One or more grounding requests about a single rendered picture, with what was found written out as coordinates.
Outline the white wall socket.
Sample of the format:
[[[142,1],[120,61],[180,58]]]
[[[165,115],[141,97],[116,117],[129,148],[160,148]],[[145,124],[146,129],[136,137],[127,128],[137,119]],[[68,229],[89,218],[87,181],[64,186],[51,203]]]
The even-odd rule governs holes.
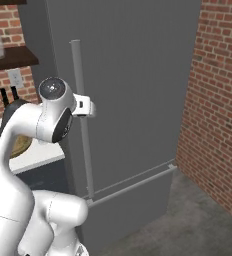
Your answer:
[[[24,87],[22,75],[19,68],[10,69],[7,71],[8,77],[10,80],[10,84],[15,86],[17,89],[21,89]]]

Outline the grey fridge drawer front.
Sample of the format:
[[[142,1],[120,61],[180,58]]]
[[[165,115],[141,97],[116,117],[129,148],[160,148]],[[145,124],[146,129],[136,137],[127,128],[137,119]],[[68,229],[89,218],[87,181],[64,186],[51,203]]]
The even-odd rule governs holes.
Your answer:
[[[83,244],[94,256],[104,247],[166,213],[173,173],[89,208],[81,226]]]

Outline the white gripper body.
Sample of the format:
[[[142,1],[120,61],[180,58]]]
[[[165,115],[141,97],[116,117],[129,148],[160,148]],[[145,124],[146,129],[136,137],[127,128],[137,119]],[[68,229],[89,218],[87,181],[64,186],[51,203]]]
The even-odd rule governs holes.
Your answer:
[[[90,101],[90,109],[89,109],[88,117],[94,118],[96,117],[96,114],[97,114],[96,106],[92,101]]]

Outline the grey fridge door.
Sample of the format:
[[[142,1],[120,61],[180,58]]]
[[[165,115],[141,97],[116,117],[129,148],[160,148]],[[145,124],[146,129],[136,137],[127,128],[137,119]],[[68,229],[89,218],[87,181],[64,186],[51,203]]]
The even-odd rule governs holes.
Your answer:
[[[174,158],[201,0],[46,0],[57,75],[96,105],[89,141],[96,191]]]

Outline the grey fridge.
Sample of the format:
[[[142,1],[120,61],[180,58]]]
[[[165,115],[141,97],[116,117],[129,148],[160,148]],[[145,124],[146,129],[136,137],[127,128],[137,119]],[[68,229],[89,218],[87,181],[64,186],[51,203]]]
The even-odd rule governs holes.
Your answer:
[[[39,64],[32,68],[33,80],[36,83],[40,83],[47,77],[59,77],[56,72],[53,43],[45,2],[46,0],[27,0],[27,4],[19,8],[26,45],[39,60]],[[68,187],[70,192],[79,197],[88,198],[80,119],[74,120],[68,136],[60,145],[65,153],[65,159],[71,163],[68,171]],[[141,173],[138,176],[128,178],[124,184],[119,184],[110,191],[96,191],[94,188],[93,201],[167,170],[169,168],[168,165],[174,161],[175,157],[176,154],[173,159],[157,167],[153,173]],[[78,228],[77,233],[83,241],[81,227]]]

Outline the round wooden board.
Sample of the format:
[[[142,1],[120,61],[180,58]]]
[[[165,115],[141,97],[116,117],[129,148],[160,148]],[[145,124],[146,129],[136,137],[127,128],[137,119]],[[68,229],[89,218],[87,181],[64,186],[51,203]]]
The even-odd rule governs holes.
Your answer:
[[[27,136],[19,135],[14,143],[14,147],[13,147],[10,158],[16,158],[22,153],[24,153],[30,147],[31,143],[32,143],[31,138]]]

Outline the dark wooden wall shelf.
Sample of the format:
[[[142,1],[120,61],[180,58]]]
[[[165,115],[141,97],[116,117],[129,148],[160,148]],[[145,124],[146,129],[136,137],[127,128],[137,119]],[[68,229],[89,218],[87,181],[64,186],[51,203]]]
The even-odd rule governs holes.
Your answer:
[[[21,5],[27,4],[27,0],[0,0],[0,5]]]
[[[26,46],[11,47],[5,49],[5,57],[0,59],[0,70],[38,64],[38,58]]]

